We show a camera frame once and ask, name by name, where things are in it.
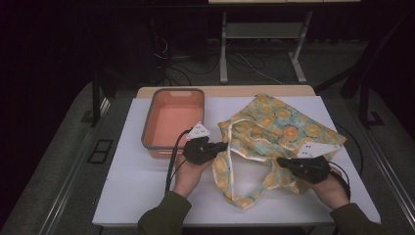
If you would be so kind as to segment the wooden table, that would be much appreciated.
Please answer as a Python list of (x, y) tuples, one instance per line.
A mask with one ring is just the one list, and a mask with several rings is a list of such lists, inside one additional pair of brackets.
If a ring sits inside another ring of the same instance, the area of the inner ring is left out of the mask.
[(190, 89), (203, 90), (206, 97), (252, 97), (264, 93), (274, 97), (314, 96), (309, 85), (218, 85), (218, 86), (171, 86), (173, 95), (189, 96)]

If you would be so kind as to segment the orange bin with grey rim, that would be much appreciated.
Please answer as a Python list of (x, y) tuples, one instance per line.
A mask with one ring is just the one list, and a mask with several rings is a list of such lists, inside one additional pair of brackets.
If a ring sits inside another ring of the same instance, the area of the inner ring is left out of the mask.
[(155, 92), (141, 141), (155, 159), (169, 159), (179, 135), (204, 122), (205, 93), (197, 88), (163, 88)]

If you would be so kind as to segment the orange-print green cloth bag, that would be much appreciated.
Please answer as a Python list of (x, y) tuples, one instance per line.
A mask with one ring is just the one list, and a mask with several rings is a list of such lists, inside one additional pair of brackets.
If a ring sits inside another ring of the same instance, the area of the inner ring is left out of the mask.
[[(306, 143), (341, 146), (346, 141), (337, 131), (266, 94), (256, 95), (241, 111), (218, 126), (228, 147), (213, 162), (214, 182), (224, 198), (242, 210), (253, 206), (267, 190), (283, 189), (294, 194), (306, 190), (288, 169), (277, 164), (279, 157), (295, 158)], [(263, 181), (245, 196), (235, 194), (233, 153), (271, 167)]]

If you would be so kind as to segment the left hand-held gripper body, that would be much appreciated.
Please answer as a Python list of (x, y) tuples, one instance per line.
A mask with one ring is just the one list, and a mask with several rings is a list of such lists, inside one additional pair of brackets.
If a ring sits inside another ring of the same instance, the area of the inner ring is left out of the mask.
[(202, 165), (216, 157), (215, 143), (209, 143), (210, 131), (198, 122), (186, 135), (183, 156), (192, 164)]

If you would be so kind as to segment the person's left hand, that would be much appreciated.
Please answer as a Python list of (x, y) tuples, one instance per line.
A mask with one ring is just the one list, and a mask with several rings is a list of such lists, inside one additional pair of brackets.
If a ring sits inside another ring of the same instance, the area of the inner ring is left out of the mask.
[(173, 192), (184, 198), (188, 198), (199, 184), (204, 171), (211, 164), (212, 161), (204, 164), (192, 164), (184, 156), (179, 156), (175, 160), (175, 184)]

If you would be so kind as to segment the grey metal stand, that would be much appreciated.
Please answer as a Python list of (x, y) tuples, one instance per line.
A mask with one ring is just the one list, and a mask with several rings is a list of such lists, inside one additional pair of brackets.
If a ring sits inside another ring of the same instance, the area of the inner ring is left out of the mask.
[(306, 82), (300, 65), (299, 56), (305, 41), (313, 12), (305, 13), (301, 22), (294, 23), (233, 23), (228, 21), (228, 14), (222, 13), (221, 47), (219, 57), (219, 82), (228, 83), (226, 59), (226, 41), (228, 39), (295, 39), (297, 47), (288, 53), (291, 66), (298, 82)]

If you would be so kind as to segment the black metal stand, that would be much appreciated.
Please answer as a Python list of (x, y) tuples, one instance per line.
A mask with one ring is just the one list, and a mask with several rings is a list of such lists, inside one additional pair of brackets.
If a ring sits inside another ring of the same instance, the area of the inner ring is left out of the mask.
[(359, 119), (365, 127), (379, 125), (369, 111), (369, 91), (377, 91), (403, 126), (415, 131), (415, 11), (378, 25), (358, 61), (345, 71), (316, 85), (319, 93), (344, 80), (344, 98), (359, 95)]
[(104, 70), (94, 70), (92, 77), (92, 127), (95, 127), (101, 117), (101, 104), (104, 98), (113, 96), (111, 80)]

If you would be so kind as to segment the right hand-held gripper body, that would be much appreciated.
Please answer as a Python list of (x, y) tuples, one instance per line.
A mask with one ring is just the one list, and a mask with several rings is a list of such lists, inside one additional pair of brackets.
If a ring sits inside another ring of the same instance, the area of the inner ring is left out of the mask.
[(297, 156), (287, 160), (286, 167), (294, 176), (316, 184), (326, 179), (331, 171), (325, 155), (340, 149), (339, 144), (304, 142)]

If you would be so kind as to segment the person's right hand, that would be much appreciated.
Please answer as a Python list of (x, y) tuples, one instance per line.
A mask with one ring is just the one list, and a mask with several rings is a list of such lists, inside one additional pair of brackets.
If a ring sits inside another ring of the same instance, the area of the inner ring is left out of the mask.
[(306, 185), (332, 211), (350, 203), (342, 183), (332, 174), (329, 174), (325, 180), (317, 184), (306, 183)]

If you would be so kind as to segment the white board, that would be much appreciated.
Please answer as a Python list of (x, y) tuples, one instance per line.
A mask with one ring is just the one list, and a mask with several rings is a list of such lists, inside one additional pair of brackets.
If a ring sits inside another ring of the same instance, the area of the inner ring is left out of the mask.
[[(210, 141), (221, 141), (217, 126), (241, 111), (254, 97), (210, 97), (205, 99), (204, 125)], [(278, 97), (303, 114), (335, 129), (322, 99), (318, 96)], [(133, 99), (115, 155), (105, 181), (93, 223), (102, 226), (135, 226), (147, 210), (157, 206), (163, 195), (169, 160), (153, 158), (142, 145), (141, 135), (152, 98)], [(235, 167), (235, 194), (253, 190), (268, 172), (267, 165), (232, 156)], [(345, 147), (332, 162), (349, 177), (351, 201), (357, 203), (370, 220), (381, 222), (379, 213), (358, 175)], [(247, 210), (231, 205), (217, 189), (211, 167), (189, 196), (192, 204), (184, 225), (198, 227), (301, 226), (333, 224), (329, 208), (313, 191), (296, 195), (286, 190), (266, 191)]]

